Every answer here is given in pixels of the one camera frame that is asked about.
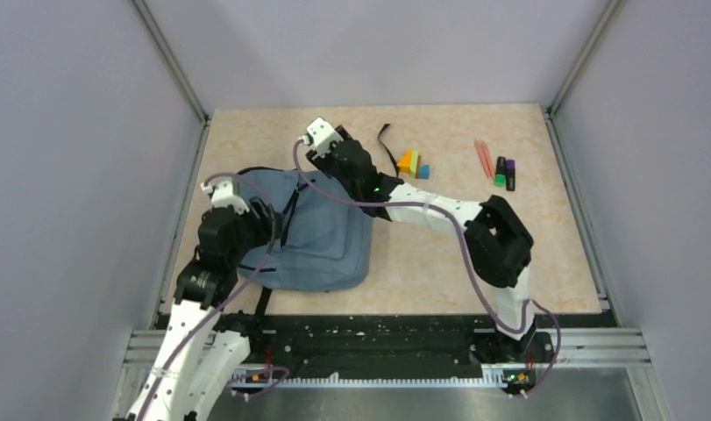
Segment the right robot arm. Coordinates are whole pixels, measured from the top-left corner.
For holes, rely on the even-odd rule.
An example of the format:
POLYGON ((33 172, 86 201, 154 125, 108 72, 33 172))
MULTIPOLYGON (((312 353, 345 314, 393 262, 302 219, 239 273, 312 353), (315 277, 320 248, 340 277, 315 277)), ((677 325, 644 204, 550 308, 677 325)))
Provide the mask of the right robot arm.
POLYGON ((295 143, 306 159, 345 190, 342 202, 372 218, 420 225, 456 238, 473 287, 493 287, 495 304, 483 294, 481 304, 501 334, 500 355, 520 361, 532 351, 534 323, 530 303, 530 262, 534 239, 509 202, 492 195, 484 202, 430 193, 379 171, 370 153, 343 126, 322 118, 311 123, 295 143))

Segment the blue student backpack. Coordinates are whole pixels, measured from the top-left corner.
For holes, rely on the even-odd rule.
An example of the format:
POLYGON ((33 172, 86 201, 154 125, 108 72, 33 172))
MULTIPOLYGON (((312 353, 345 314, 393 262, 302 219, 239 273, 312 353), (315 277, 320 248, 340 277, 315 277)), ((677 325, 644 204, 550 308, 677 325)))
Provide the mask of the blue student backpack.
POLYGON ((239 188, 243 198, 255 198, 261 188, 282 216, 281 236, 252 280, 264 290, 262 301, 276 290, 329 293, 356 288, 366 279, 373 218, 335 200, 348 197, 336 179, 306 171, 322 190, 317 192, 295 169, 249 167, 238 174, 245 178, 239 188))

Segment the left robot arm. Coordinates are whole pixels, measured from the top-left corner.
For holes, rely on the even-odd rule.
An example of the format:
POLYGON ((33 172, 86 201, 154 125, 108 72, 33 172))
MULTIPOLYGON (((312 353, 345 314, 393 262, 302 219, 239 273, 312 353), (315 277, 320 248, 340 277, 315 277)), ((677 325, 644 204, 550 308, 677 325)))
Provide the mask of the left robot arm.
POLYGON ((265 340, 244 329, 218 331, 224 307, 241 288, 238 265, 257 247, 270 250, 281 216, 265 196, 205 211, 193 257, 180 272, 166 333, 125 420, 205 420, 242 362, 254 362, 265 340))

